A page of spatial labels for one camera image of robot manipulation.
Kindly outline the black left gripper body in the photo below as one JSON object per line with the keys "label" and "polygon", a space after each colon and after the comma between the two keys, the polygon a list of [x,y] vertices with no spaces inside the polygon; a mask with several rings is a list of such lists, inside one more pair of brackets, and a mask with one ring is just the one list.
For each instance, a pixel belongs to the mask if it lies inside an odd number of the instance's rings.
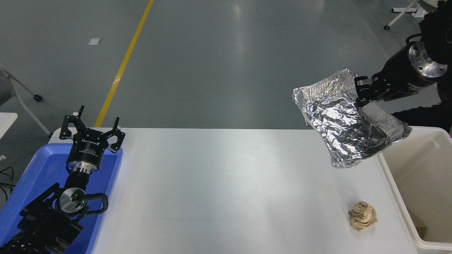
{"label": "black left gripper body", "polygon": [[105,150],[108,147],[106,139],[90,134],[88,137],[78,133],[73,137],[73,145],[66,164],[72,166],[76,162],[100,166]]}

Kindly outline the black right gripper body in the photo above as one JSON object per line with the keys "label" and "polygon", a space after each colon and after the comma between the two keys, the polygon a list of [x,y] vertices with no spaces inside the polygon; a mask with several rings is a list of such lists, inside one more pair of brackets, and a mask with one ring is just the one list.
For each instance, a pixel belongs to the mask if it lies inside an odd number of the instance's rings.
{"label": "black right gripper body", "polygon": [[383,100],[416,95],[439,79],[439,64],[427,53],[424,45],[406,45],[383,67],[383,79],[389,91]]}

